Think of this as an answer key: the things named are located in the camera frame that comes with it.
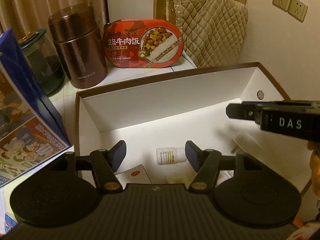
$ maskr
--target quilted chair cover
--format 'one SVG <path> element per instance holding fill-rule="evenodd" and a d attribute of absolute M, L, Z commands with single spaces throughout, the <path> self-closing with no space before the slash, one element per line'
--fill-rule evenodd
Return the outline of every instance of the quilted chair cover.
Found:
<path fill-rule="evenodd" d="M 173 0 L 184 50 L 198 68 L 236 63 L 248 22 L 247 7 L 233 0 Z M 166 1 L 169 19 L 169 0 Z"/>

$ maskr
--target instant rice box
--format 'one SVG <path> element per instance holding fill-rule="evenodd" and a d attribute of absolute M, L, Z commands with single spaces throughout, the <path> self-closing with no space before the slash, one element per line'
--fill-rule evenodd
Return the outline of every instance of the instant rice box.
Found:
<path fill-rule="evenodd" d="M 120 68 L 163 68 L 183 51 L 178 28 L 164 20 L 119 20 L 105 26 L 106 58 Z"/>

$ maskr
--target green jar lid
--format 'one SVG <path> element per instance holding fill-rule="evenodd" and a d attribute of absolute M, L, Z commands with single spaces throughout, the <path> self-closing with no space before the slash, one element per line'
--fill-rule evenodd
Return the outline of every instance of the green jar lid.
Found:
<path fill-rule="evenodd" d="M 18 40 L 21 49 L 24 50 L 27 47 L 35 44 L 46 32 L 46 29 L 38 29 L 36 31 L 27 33 L 23 38 Z"/>

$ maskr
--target brown thermos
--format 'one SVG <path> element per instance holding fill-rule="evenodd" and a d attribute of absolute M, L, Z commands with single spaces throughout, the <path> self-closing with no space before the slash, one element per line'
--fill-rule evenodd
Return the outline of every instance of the brown thermos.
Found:
<path fill-rule="evenodd" d="M 82 89 L 99 84 L 107 75 L 107 68 L 92 4 L 64 8 L 51 15 L 48 22 L 71 84 Z"/>

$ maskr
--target brown striped curtain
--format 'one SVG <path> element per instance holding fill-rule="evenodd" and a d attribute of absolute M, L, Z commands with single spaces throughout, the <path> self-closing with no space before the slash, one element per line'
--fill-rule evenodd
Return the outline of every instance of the brown striped curtain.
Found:
<path fill-rule="evenodd" d="M 106 23 L 106 0 L 0 0 L 0 31 L 12 27 L 17 39 L 31 30 L 49 30 L 48 18 L 54 12 L 84 1 L 92 2 L 101 32 Z"/>

